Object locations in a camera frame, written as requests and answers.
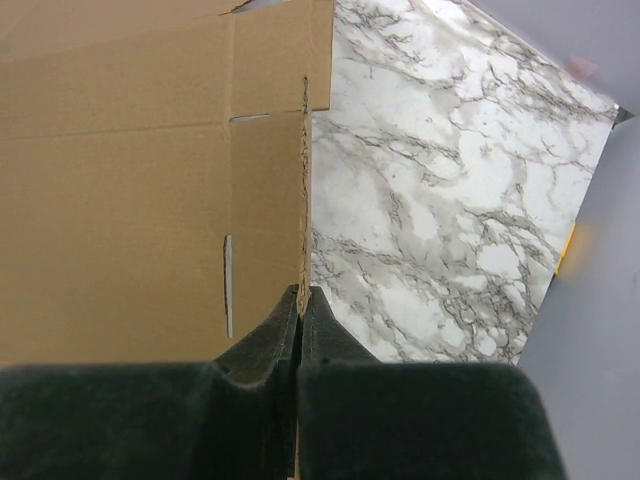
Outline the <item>brown cardboard box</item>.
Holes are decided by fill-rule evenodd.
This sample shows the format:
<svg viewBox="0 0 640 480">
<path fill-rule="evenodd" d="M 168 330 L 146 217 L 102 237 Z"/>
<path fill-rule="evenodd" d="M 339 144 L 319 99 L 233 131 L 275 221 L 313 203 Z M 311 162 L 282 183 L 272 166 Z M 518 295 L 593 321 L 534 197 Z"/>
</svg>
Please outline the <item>brown cardboard box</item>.
<svg viewBox="0 0 640 480">
<path fill-rule="evenodd" d="M 1 372 L 213 360 L 309 292 L 330 1 L 1 5 Z"/>
</svg>

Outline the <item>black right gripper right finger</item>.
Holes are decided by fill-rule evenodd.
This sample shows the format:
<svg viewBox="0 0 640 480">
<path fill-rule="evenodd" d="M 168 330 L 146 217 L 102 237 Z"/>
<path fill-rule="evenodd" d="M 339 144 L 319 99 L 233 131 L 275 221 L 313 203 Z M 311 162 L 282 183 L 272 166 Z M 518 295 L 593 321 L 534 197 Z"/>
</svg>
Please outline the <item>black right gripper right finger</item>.
<svg viewBox="0 0 640 480">
<path fill-rule="evenodd" d="M 541 398 L 501 363 L 377 360 L 313 288 L 297 371 L 305 479 L 563 479 Z"/>
</svg>

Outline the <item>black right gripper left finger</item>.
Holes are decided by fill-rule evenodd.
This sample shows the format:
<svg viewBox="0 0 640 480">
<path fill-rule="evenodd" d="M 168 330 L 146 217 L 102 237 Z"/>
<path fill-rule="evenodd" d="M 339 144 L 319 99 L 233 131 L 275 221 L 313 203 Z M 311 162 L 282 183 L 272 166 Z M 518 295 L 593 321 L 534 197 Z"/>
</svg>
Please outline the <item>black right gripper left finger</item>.
<svg viewBox="0 0 640 480">
<path fill-rule="evenodd" d="M 296 294 L 213 360 L 4 368 L 2 477 L 292 476 Z"/>
</svg>

